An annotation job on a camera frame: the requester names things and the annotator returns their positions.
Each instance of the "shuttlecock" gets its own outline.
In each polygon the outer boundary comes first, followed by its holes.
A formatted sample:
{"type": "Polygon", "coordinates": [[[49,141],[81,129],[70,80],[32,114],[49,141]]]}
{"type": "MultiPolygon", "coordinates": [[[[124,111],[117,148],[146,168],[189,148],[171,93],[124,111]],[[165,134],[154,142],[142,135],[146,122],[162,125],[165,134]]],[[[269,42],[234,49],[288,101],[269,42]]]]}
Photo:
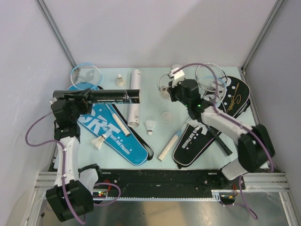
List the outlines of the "shuttlecock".
{"type": "Polygon", "coordinates": [[[154,120],[147,120],[145,121],[145,126],[147,129],[147,134],[152,135],[152,131],[154,130],[154,127],[156,125],[156,121],[154,120]]]}
{"type": "Polygon", "coordinates": [[[118,74],[117,76],[117,86],[124,86],[125,85],[125,82],[124,82],[124,79],[123,77],[121,76],[121,74],[118,74]]]}
{"type": "Polygon", "coordinates": [[[112,134],[111,132],[107,132],[105,134],[102,134],[100,137],[91,140],[91,143],[93,145],[95,145],[95,147],[97,147],[98,150],[100,150],[102,145],[103,145],[103,142],[105,141],[105,139],[108,138],[111,134],[112,134]]]}

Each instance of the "light blue table surface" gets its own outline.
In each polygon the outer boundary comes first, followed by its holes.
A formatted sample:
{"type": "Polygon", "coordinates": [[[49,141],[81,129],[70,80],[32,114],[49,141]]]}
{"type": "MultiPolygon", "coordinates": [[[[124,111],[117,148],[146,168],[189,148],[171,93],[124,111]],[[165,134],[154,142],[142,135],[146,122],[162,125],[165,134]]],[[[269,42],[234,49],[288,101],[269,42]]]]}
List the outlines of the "light blue table surface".
{"type": "MultiPolygon", "coordinates": [[[[103,80],[101,86],[104,89],[129,89],[130,75],[134,68],[100,68],[103,80]],[[123,88],[117,87],[117,75],[121,74],[126,80],[126,86],[123,88]]],[[[141,110],[140,110],[140,126],[135,128],[135,131],[146,141],[146,143],[153,149],[154,157],[151,161],[147,161],[141,166],[133,166],[116,151],[111,149],[106,144],[103,144],[101,150],[98,150],[91,144],[91,140],[95,138],[83,126],[81,127],[80,148],[78,153],[78,167],[84,167],[89,164],[97,163],[102,169],[178,169],[172,159],[173,149],[167,154],[163,162],[157,159],[165,145],[170,138],[178,131],[186,119],[188,113],[186,107],[179,102],[171,102],[161,98],[157,88],[157,79],[163,73],[169,72],[171,68],[157,67],[157,68],[139,68],[142,71],[142,84],[141,84],[141,110]],[[169,122],[164,122],[162,119],[162,112],[169,111],[172,113],[173,118],[169,122]],[[155,120],[156,126],[153,135],[149,136],[146,133],[144,122],[146,120],[155,120]]],[[[194,78],[196,68],[191,67],[184,69],[186,78],[194,78]]],[[[237,67],[223,67],[227,75],[240,78],[239,70],[237,67]]],[[[210,73],[200,74],[201,76],[210,75],[210,73]]],[[[168,76],[164,76],[160,80],[160,85],[167,85],[169,81],[168,76]]],[[[127,105],[117,105],[120,112],[127,118],[127,105]]],[[[239,120],[254,125],[251,108],[239,117],[239,120]]],[[[183,170],[193,169],[219,169],[237,158],[237,151],[233,141],[226,135],[221,134],[221,139],[233,152],[231,156],[226,156],[216,142],[213,142],[209,148],[188,168],[183,170]]]]}

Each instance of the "shuttlecock tube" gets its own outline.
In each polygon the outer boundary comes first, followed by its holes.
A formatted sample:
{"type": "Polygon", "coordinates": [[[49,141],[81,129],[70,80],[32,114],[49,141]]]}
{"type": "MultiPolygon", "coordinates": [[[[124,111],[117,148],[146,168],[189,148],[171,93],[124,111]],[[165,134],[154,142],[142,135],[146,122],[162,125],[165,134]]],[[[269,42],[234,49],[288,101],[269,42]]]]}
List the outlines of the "shuttlecock tube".
{"type": "MultiPolygon", "coordinates": [[[[141,70],[134,69],[131,75],[130,89],[140,89],[141,87],[141,70]]],[[[128,108],[127,125],[129,127],[138,127],[140,124],[140,104],[131,104],[128,108]]]]}

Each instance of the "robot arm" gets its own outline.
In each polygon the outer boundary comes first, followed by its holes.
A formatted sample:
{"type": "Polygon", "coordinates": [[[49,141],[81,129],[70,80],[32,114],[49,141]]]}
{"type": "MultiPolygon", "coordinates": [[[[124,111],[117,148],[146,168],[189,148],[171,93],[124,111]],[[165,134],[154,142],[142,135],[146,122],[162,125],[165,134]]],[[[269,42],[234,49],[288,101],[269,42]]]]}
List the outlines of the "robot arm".
{"type": "Polygon", "coordinates": [[[195,80],[184,79],[182,70],[175,74],[171,73],[170,77],[173,81],[169,82],[167,91],[170,94],[171,101],[180,101],[187,107],[192,119],[213,126],[237,144],[238,158],[220,169],[224,181],[232,181],[247,172],[255,172],[268,160],[266,153],[261,145],[255,141],[252,133],[263,142],[270,156],[275,155],[269,134],[263,125],[247,125],[219,109],[216,110],[210,102],[201,99],[198,84],[195,80]]]}
{"type": "Polygon", "coordinates": [[[82,114],[91,114],[93,103],[139,103],[139,93],[137,89],[54,91],[50,102],[55,116],[55,140],[60,141],[64,149],[58,145],[59,165],[55,186],[46,191],[46,199],[61,222],[74,218],[63,193],[63,180],[71,208],[78,216],[93,211],[94,202],[91,193],[94,184],[103,181],[97,164],[78,169],[77,156],[80,145],[78,118],[82,114]]]}

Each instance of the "grip handle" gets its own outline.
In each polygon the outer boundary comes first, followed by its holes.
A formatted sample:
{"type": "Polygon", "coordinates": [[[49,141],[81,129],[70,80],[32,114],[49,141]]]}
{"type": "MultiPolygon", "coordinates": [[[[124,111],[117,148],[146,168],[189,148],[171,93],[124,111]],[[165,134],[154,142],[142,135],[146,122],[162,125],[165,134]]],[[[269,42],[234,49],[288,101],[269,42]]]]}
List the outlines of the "grip handle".
{"type": "Polygon", "coordinates": [[[160,155],[158,156],[158,159],[160,161],[163,161],[163,159],[165,158],[165,156],[167,155],[167,153],[169,152],[169,150],[172,148],[172,146],[175,144],[175,142],[178,139],[178,135],[174,135],[170,141],[168,142],[168,144],[165,146],[165,148],[163,149],[163,151],[160,153],[160,155]]]}
{"type": "Polygon", "coordinates": [[[130,131],[128,131],[128,129],[126,128],[126,126],[123,124],[123,122],[120,120],[120,118],[113,113],[112,114],[113,119],[115,120],[115,122],[119,125],[119,127],[121,128],[122,132],[128,137],[131,135],[130,131]]]}

